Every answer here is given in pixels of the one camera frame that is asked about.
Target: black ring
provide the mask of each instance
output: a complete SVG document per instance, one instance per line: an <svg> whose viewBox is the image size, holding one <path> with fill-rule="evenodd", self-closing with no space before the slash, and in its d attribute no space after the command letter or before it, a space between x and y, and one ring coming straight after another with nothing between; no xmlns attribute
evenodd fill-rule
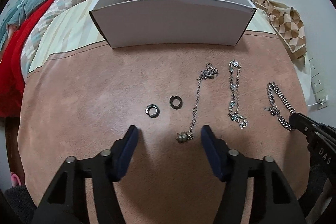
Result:
<svg viewBox="0 0 336 224"><path fill-rule="evenodd" d="M156 112L154 114L149 114L149 111L155 108ZM151 118L156 118L160 114L160 109L157 107L157 105L149 105L146 107L146 114Z"/></svg>
<svg viewBox="0 0 336 224"><path fill-rule="evenodd" d="M178 104L178 106L173 105L173 101L174 101L175 99L180 101L180 103ZM170 97L170 99L169 99L169 104L170 104L170 106L171 106L173 109L180 109L180 108L182 107L182 105L183 105L183 102L182 102L181 97L179 97L179 96L172 96L172 97Z"/></svg>

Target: checkered paper bag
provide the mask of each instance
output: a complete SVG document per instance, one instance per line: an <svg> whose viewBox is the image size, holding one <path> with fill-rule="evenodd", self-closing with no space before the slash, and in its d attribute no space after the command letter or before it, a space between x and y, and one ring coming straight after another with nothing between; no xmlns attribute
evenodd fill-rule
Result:
<svg viewBox="0 0 336 224"><path fill-rule="evenodd" d="M303 56L306 51L305 28L298 11L293 7L272 0L251 0L267 14L269 23L291 59Z"/></svg>

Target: white box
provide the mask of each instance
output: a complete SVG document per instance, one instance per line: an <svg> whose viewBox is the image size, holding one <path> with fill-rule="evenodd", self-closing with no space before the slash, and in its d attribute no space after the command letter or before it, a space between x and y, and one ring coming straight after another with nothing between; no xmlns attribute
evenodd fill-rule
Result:
<svg viewBox="0 0 336 224"><path fill-rule="evenodd" d="M112 48L161 43L235 46L255 11L250 0L99 0L90 15Z"/></svg>

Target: curb chain bracelet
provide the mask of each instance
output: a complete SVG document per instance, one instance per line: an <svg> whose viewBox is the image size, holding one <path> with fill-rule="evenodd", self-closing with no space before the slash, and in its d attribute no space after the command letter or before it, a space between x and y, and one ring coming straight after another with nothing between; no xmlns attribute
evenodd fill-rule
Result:
<svg viewBox="0 0 336 224"><path fill-rule="evenodd" d="M294 128L292 128L290 126L289 122L287 122L285 120L285 118L282 115L280 115L280 110L277 108L277 105L275 104L273 90L274 90L275 94L280 98L280 100L282 101L282 103L284 104L284 106L287 108L287 110L291 114L295 113L295 109L290 105L290 103L288 102L288 100L286 99L286 97L280 91L278 85L276 85L274 82L267 84L267 97L268 97L268 100L269 100L269 104L271 106L268 107L268 108L264 107L264 110L270 111L270 114L272 116L278 116L278 121L281 123L281 125L284 128L286 128L287 130L293 131Z"/></svg>
<svg viewBox="0 0 336 224"><path fill-rule="evenodd" d="M196 102L195 102L195 107L193 108L193 118L191 121L191 124L189 126L189 130L187 132L180 132L177 134L177 141L179 143L184 143L188 140L192 140L194 138L193 135L193 129L196 123L197 119L197 107L198 107L198 102L200 100L200 89L201 89L201 82L203 79L213 79L218 75L218 68L214 68L211 63L207 63L206 65L207 69L203 70L197 79L198 81L198 86L197 86L197 95L196 95Z"/></svg>
<svg viewBox="0 0 336 224"><path fill-rule="evenodd" d="M233 73L237 68L237 77L236 83L233 80ZM239 114L239 74L241 66L236 60L231 60L229 63L229 72L230 72L230 89L231 89L231 100L229 102L229 116L233 122L239 123L239 127L243 129L247 126L247 118Z"/></svg>

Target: metal screw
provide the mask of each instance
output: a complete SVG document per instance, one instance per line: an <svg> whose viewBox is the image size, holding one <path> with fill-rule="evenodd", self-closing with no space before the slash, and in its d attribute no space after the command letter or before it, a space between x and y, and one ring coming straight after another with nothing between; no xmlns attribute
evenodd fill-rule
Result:
<svg viewBox="0 0 336 224"><path fill-rule="evenodd" d="M239 152L238 152L237 150L235 150L235 149L230 149L230 150L229 150L229 154L230 154L231 156L238 156L238 155L239 155Z"/></svg>
<svg viewBox="0 0 336 224"><path fill-rule="evenodd" d="M267 162L273 162L274 159L271 156L265 156L264 160L266 160Z"/></svg>
<svg viewBox="0 0 336 224"><path fill-rule="evenodd" d="M100 152L100 154L101 154L103 157L106 157L106 156L108 156L108 155L111 154L111 150L109 150L109 149L105 149L105 150L103 150L102 152Z"/></svg>
<svg viewBox="0 0 336 224"><path fill-rule="evenodd" d="M65 159L65 162L70 164L70 163L74 162L75 159L76 159L76 158L75 158L74 156L70 156L70 157L67 157L67 158Z"/></svg>

